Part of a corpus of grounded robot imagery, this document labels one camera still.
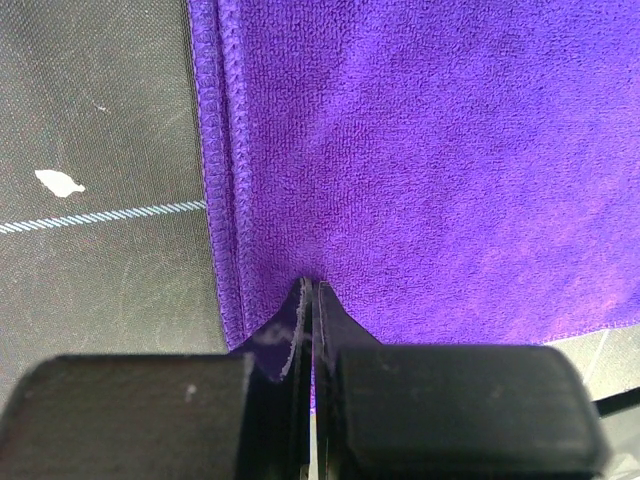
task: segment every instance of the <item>terry cloth fabric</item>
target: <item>terry cloth fabric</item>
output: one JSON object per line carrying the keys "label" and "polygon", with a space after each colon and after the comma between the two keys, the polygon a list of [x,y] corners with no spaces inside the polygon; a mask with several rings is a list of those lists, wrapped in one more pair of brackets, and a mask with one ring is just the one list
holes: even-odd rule
{"label": "terry cloth fabric", "polygon": [[299,276],[383,342],[638,321],[636,0],[190,0],[231,347]]}

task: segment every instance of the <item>gray fabric surface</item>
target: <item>gray fabric surface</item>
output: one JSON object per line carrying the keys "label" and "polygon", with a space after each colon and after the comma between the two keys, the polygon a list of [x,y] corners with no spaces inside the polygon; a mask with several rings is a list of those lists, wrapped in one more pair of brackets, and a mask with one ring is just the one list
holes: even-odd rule
{"label": "gray fabric surface", "polygon": [[[0,65],[0,225],[202,200],[181,0],[0,0]],[[58,353],[226,351],[204,211],[140,217],[0,232],[0,405]]]}

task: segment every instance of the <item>white spot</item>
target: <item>white spot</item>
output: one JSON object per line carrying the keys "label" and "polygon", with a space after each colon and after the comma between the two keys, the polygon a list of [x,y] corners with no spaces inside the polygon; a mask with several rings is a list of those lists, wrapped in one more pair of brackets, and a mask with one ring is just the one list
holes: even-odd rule
{"label": "white spot", "polygon": [[187,391],[184,394],[184,401],[189,403],[191,402],[192,397],[198,391],[198,387],[196,387],[193,383],[187,387]]}
{"label": "white spot", "polygon": [[55,170],[36,170],[36,177],[53,192],[56,197],[67,198],[73,192],[84,192],[82,185],[76,184],[66,173]]}

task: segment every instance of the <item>purple cloth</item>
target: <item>purple cloth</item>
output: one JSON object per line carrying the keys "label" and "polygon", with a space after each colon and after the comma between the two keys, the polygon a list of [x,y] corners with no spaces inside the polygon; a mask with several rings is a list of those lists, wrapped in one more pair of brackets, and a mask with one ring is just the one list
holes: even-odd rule
{"label": "purple cloth", "polygon": [[636,0],[190,0],[238,345],[302,275],[384,342],[640,318]]}

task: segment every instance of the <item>striped line on fabric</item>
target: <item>striped line on fabric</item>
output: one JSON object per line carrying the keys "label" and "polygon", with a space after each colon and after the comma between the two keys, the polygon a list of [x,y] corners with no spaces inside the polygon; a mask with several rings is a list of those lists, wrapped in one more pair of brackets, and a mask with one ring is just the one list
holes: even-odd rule
{"label": "striped line on fabric", "polygon": [[67,217],[0,223],[0,234],[22,233],[30,230],[45,230],[48,228],[71,227],[74,225],[88,225],[90,223],[150,217],[152,215],[163,215],[165,213],[189,212],[194,210],[203,210],[205,207],[206,204],[204,200],[198,200],[195,202],[152,205],[150,207],[125,208],[124,210],[111,210],[109,212],[82,213],[80,215],[69,215]]}

